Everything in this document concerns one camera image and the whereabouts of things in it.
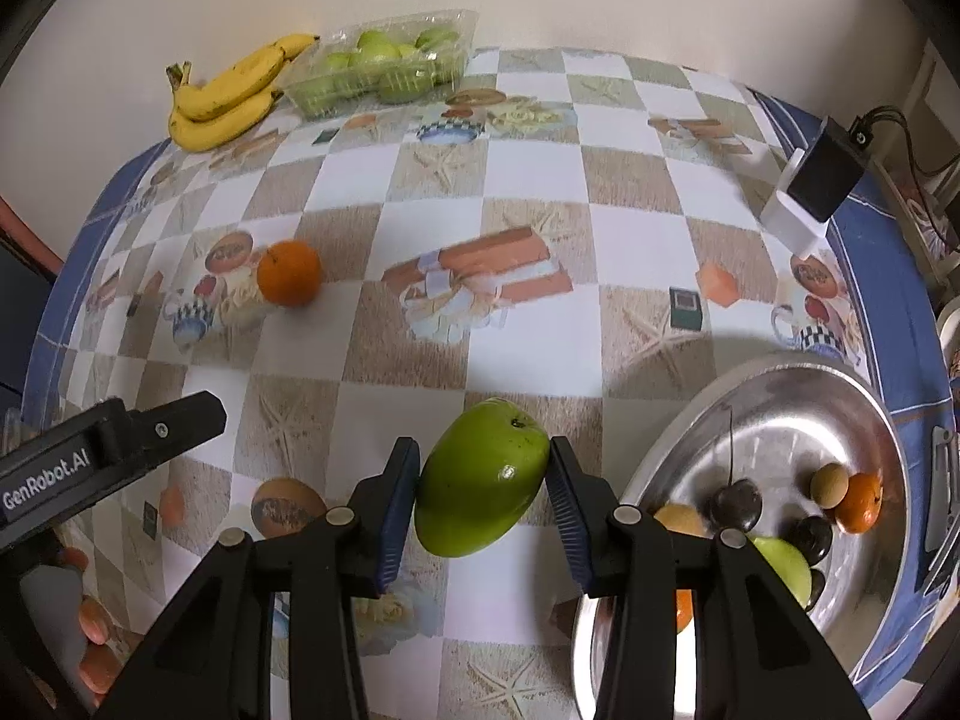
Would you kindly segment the person's hand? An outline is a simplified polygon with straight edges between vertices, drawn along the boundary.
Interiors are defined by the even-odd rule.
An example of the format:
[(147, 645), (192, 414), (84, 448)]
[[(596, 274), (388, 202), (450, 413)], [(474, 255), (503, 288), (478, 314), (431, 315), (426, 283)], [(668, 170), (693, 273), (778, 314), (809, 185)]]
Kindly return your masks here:
[(32, 569), (20, 582), (29, 619), (53, 663), (88, 712), (99, 707), (121, 672), (110, 646), (114, 628), (99, 601), (83, 590), (88, 556), (62, 548), (52, 566)]

